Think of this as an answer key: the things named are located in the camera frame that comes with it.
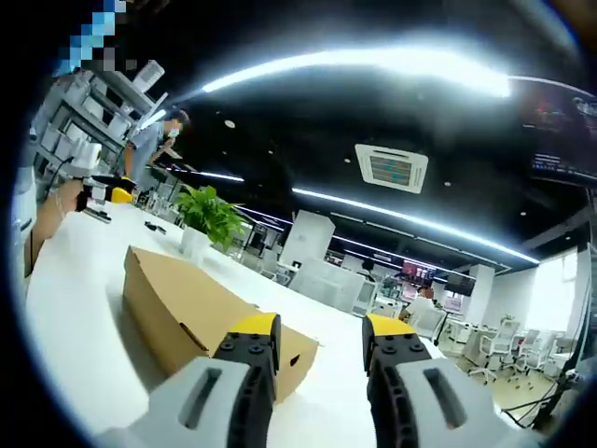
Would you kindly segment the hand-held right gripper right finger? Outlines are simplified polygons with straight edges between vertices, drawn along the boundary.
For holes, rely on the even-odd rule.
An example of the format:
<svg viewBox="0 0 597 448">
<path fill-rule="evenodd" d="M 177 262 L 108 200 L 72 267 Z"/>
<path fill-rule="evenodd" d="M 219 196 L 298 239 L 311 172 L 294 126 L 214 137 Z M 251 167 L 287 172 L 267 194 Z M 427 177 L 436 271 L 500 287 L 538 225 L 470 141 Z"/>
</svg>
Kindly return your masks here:
<svg viewBox="0 0 597 448">
<path fill-rule="evenodd" d="M 514 428 L 491 393 L 445 357 L 432 357 L 408 324 L 363 318 L 363 364 L 378 447 L 539 447 Z"/>
</svg>

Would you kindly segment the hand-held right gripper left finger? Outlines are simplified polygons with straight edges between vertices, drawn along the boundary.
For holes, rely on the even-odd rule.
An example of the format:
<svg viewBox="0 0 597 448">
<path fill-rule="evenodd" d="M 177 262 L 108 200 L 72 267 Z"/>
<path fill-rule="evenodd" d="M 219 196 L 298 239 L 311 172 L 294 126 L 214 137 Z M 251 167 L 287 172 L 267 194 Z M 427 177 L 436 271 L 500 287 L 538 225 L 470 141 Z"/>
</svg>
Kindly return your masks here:
<svg viewBox="0 0 597 448">
<path fill-rule="evenodd" d="M 276 401 L 281 317 L 235 324 L 212 357 L 197 357 L 157 387 L 132 424 L 99 435 L 99 447 L 264 447 Z"/>
</svg>

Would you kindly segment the person's left hand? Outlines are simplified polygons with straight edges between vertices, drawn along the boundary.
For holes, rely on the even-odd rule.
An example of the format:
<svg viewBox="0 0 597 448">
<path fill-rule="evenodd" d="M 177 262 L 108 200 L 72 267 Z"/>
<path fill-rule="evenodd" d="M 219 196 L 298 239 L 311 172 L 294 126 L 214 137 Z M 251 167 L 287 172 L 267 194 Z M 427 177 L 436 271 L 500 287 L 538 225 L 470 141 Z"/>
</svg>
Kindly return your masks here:
<svg viewBox="0 0 597 448">
<path fill-rule="evenodd" d="M 77 196 L 82 191 L 80 180 L 69 180 L 63 183 L 56 193 L 56 204 L 62 217 L 76 210 Z"/>
</svg>

